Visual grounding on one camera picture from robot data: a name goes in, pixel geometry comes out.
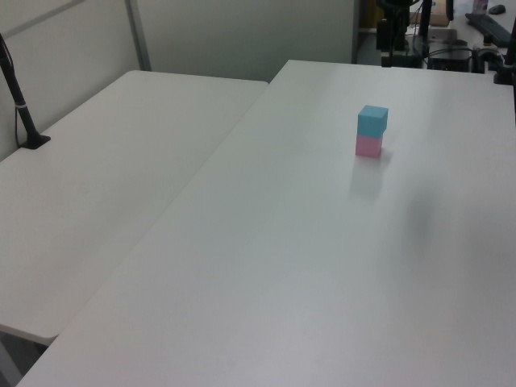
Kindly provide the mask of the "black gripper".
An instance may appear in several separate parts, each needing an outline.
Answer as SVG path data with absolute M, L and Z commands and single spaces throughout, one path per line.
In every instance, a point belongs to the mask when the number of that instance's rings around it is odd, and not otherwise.
M 389 50 L 389 19 L 398 18 L 409 12 L 409 9 L 418 1 L 411 0 L 377 0 L 377 6 L 382 9 L 384 19 L 377 22 L 377 49 Z M 400 52 L 406 50 L 406 32 L 408 22 L 397 19 L 393 22 L 393 50 Z

